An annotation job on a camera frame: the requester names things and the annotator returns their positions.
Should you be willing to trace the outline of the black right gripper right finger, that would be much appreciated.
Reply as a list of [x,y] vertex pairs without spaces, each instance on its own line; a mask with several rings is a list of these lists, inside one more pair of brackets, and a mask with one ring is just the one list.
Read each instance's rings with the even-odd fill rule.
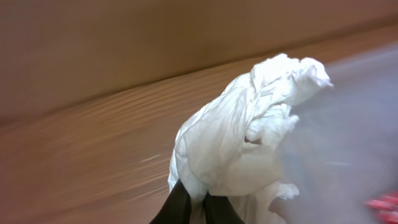
[[228,197],[207,194],[203,208],[207,224],[245,224],[236,213]]

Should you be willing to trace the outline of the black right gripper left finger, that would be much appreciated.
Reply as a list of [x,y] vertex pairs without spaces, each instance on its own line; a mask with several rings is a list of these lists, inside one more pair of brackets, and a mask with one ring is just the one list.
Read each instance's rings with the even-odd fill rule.
[[149,224],[189,224],[191,211],[190,196],[181,180],[178,180]]

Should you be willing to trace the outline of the white napkin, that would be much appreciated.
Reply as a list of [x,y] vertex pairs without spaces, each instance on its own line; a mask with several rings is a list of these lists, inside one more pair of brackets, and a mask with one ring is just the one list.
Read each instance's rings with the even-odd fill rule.
[[205,222],[202,203],[214,195],[229,199],[246,223],[284,224],[270,204],[299,190],[281,182],[277,148],[299,121],[291,109],[330,86],[321,62],[279,54],[236,77],[186,120],[175,138],[168,183],[187,190],[190,221]]

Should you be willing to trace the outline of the red snack wrapper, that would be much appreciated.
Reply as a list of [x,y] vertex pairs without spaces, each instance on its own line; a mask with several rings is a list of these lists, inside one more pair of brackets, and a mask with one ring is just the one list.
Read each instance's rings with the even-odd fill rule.
[[397,191],[368,200],[366,206],[375,212],[381,223],[397,224]]

